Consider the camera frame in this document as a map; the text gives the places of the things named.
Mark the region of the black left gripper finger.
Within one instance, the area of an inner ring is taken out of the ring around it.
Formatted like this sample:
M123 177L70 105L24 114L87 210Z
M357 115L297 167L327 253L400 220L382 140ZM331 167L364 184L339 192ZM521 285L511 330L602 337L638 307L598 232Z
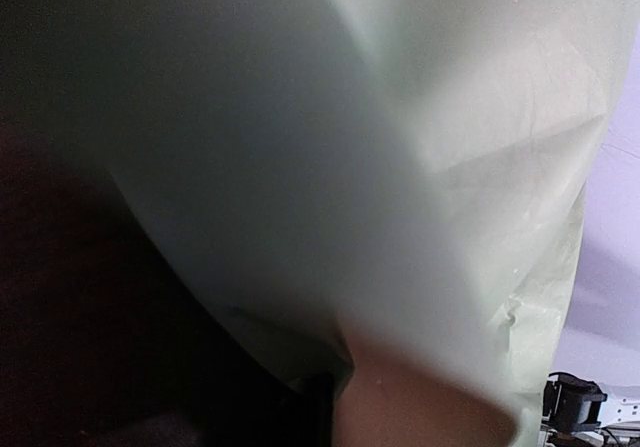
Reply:
M303 402L300 433L295 446L331 447L334 414L334 376L322 372L299 378L296 390Z

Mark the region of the peach wrapping paper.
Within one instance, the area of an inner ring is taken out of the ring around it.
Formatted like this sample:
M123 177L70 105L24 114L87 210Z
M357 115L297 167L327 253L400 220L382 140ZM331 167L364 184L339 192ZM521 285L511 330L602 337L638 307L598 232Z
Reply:
M513 418L371 344L351 346L354 370L334 414L334 446L507 446Z

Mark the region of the green wrapping paper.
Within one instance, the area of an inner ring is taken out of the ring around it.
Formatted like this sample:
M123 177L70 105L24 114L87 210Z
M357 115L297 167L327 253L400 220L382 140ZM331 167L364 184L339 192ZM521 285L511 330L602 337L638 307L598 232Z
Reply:
M2 444L295 446L353 344L535 443L638 17L1 0Z

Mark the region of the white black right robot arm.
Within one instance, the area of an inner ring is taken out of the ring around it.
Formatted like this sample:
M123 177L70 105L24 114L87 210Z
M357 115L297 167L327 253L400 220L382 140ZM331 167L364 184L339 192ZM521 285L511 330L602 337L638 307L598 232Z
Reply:
M540 446L639 446L639 388L548 376Z

